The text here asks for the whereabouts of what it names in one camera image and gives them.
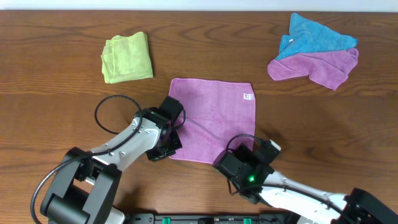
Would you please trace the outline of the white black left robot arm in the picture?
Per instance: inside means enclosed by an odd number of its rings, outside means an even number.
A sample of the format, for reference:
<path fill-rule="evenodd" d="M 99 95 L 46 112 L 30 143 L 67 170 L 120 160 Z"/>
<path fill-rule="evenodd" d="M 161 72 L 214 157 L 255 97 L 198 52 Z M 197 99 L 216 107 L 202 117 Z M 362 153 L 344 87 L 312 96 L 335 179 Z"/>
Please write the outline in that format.
<path fill-rule="evenodd" d="M 146 154 L 157 162 L 181 148 L 175 122 L 183 106 L 146 108 L 106 144 L 90 151 L 69 150 L 40 205 L 49 223 L 125 223 L 126 214 L 114 207 L 114 198 L 126 170 Z"/>

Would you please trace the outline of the purple microfiber cloth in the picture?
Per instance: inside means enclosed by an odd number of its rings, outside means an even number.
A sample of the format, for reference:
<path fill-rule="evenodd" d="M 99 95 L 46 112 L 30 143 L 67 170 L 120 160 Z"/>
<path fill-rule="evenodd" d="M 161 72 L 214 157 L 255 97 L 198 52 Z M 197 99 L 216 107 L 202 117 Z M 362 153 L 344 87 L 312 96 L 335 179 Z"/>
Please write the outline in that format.
<path fill-rule="evenodd" d="M 185 109 L 177 130 L 182 148 L 172 159 L 212 164 L 232 137 L 255 132 L 256 98 L 250 83 L 174 78 L 169 96 Z"/>

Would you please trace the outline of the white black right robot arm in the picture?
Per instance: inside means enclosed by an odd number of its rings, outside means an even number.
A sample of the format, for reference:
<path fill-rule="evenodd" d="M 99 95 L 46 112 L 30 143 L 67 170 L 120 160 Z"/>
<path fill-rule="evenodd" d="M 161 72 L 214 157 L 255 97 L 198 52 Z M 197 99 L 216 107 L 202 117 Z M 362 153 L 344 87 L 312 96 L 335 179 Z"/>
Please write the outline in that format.
<path fill-rule="evenodd" d="M 227 149 L 214 168 L 253 204 L 263 203 L 296 213 L 314 223 L 391 223 L 397 214 L 369 192 L 354 188 L 349 195 L 327 192 L 289 179 L 271 167 L 279 155 L 275 144 L 251 151 L 244 144 Z"/>

